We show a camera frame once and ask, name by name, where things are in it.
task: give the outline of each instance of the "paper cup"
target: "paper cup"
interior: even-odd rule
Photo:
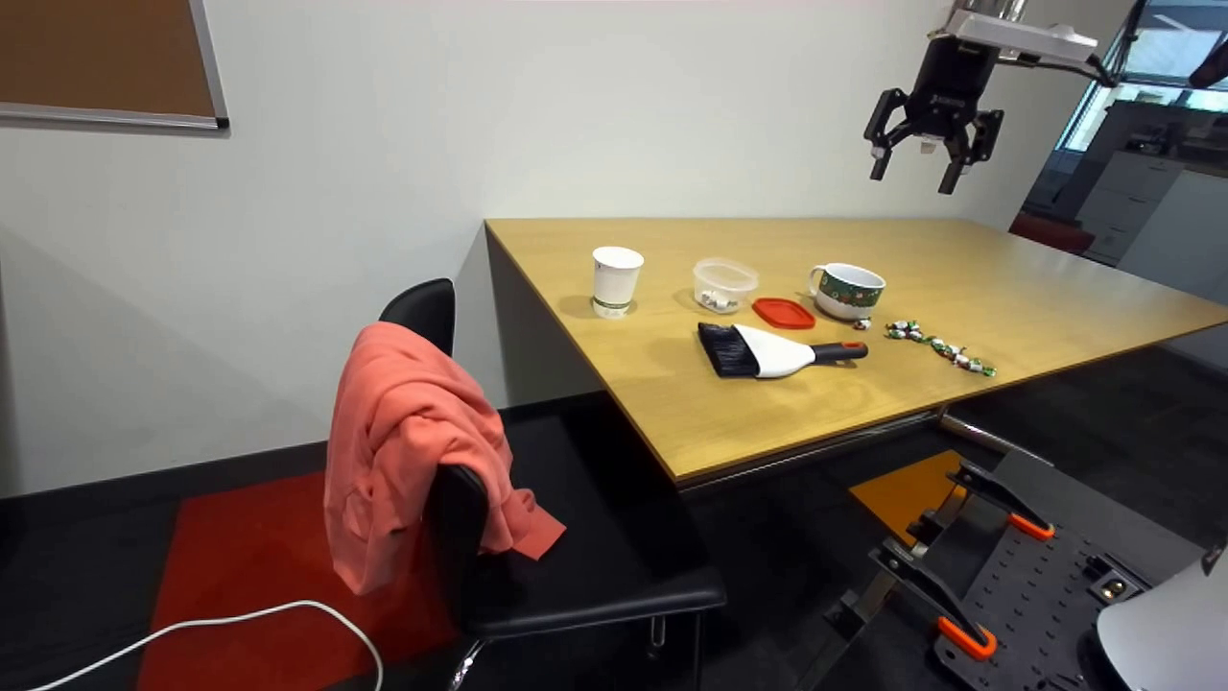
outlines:
[[[602,320],[621,320],[638,302],[638,285],[645,269],[645,252],[631,246],[599,246],[593,248],[593,310]]]

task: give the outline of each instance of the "office chair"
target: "office chair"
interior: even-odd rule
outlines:
[[[407,289],[383,310],[453,347],[453,285]],[[691,623],[691,684],[704,684],[704,614],[727,604],[723,577],[667,476],[606,394],[576,406],[529,406],[503,413],[515,449],[515,484],[533,486],[570,533],[544,560],[479,554],[489,527],[485,480],[443,466],[427,501],[443,590],[468,637],[450,681],[465,687],[489,645],[549,637],[599,624],[648,631],[648,655],[667,641],[667,623]]]

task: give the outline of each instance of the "pink cloth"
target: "pink cloth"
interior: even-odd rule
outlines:
[[[356,335],[328,449],[328,542],[333,572],[365,596],[407,569],[439,466],[468,466],[489,486],[489,554],[538,560],[565,527],[512,486],[503,420],[479,384],[427,339],[395,322]]]

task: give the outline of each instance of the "bulletin board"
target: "bulletin board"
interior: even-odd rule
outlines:
[[[200,0],[0,0],[0,119],[228,129]]]

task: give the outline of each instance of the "orange bracket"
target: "orange bracket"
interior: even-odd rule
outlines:
[[[1042,527],[1042,521],[1032,521],[1030,516],[1009,516],[1009,527],[1014,531],[1021,531],[1021,533],[1030,533],[1032,542],[1053,542],[1055,533],[1058,533],[1058,527]]]
[[[995,631],[983,624],[983,641],[970,637],[956,618],[941,614],[938,635],[946,635],[956,650],[964,650],[970,660],[992,660],[998,654]]]

